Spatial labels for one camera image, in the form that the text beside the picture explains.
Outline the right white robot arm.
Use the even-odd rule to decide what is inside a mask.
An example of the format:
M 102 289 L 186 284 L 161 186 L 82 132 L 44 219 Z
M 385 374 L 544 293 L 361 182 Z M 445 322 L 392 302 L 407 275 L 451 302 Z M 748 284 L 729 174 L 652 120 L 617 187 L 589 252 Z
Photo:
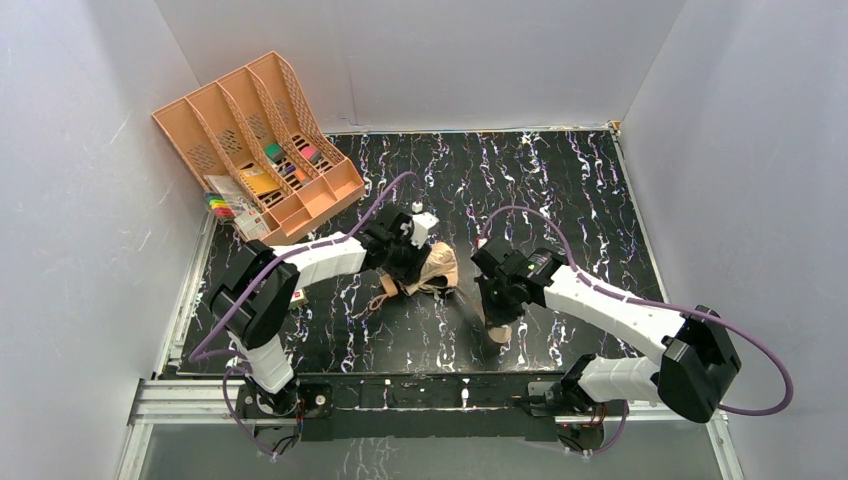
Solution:
M 471 260 L 480 271 L 475 281 L 490 326 L 504 327 L 535 304 L 602 329 L 639 353 L 620 359 L 583 355 L 558 385 L 531 394 L 532 400 L 579 412 L 617 400 L 662 403 L 705 423 L 741 369 L 726 328 L 704 320 L 703 306 L 692 313 L 645 306 L 562 254 L 538 248 L 525 255 L 503 239 L 480 243 Z

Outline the beige folding umbrella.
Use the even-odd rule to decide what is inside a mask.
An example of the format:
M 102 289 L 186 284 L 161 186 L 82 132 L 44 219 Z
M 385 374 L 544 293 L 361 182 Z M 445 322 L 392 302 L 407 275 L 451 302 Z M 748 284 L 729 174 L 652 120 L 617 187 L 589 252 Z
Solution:
M 401 280 L 399 276 L 392 276 L 385 271 L 380 277 L 383 292 L 369 301 L 368 309 L 376 311 L 387 299 L 401 294 L 412 296 L 425 293 L 434 297 L 453 294 L 459 297 L 458 303 L 461 306 L 470 308 L 475 317 L 483 323 L 486 334 L 492 342 L 504 345 L 510 340 L 511 327 L 494 326 L 486 320 L 482 302 L 461 288 L 458 258 L 455 250 L 447 243 L 435 243 L 423 264 L 418 269 L 413 268 L 412 273 L 417 274 L 417 278 Z

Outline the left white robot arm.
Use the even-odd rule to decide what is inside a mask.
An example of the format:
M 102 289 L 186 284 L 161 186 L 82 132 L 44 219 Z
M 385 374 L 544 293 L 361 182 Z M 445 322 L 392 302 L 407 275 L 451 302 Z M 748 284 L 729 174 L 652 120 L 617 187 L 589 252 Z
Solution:
M 438 224 L 429 212 L 410 214 L 387 205 L 353 233 L 278 247 L 251 240 L 204 295 L 198 315 L 226 331 L 247 361 L 253 385 L 280 402 L 296 383 L 279 336 L 294 293 L 368 270 L 381 270 L 397 283 L 418 281 Z

